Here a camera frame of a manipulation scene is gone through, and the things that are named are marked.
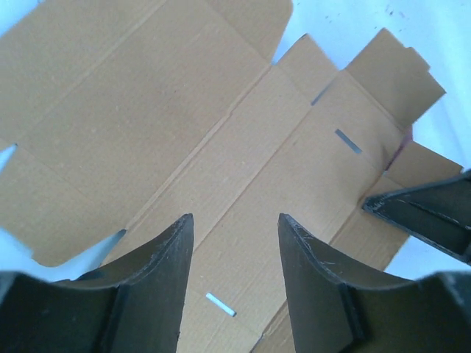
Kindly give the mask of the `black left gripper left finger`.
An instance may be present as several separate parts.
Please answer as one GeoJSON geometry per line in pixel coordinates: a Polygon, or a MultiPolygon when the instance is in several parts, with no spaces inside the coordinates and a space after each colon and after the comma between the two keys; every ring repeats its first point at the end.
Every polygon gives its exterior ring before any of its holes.
{"type": "Polygon", "coordinates": [[[75,280],[1,273],[3,352],[175,352],[194,218],[75,280]]]}

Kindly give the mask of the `brown cardboard paper box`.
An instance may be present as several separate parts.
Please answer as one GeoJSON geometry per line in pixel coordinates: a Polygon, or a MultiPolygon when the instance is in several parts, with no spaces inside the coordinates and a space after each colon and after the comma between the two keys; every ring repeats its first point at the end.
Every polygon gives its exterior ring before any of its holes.
{"type": "Polygon", "coordinates": [[[115,260],[184,213],[179,352],[292,352],[277,218],[385,268],[404,232],[365,196],[461,166],[404,133],[443,94],[381,30],[344,70],[290,1],[45,1],[1,36],[1,225],[43,265],[120,229],[115,260]]]}

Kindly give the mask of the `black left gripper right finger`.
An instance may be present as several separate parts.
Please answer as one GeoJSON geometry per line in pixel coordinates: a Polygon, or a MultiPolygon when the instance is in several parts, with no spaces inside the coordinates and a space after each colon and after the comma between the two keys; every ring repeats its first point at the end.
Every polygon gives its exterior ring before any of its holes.
{"type": "Polygon", "coordinates": [[[297,352],[468,352],[470,273],[409,280],[329,246],[285,213],[280,257],[297,352]]]}

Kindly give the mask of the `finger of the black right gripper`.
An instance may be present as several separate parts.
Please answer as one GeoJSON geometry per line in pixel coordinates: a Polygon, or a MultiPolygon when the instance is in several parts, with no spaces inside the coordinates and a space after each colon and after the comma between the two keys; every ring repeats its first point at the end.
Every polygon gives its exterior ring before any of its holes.
{"type": "Polygon", "coordinates": [[[456,260],[470,264],[470,171],[368,196],[362,209],[456,260]]]}

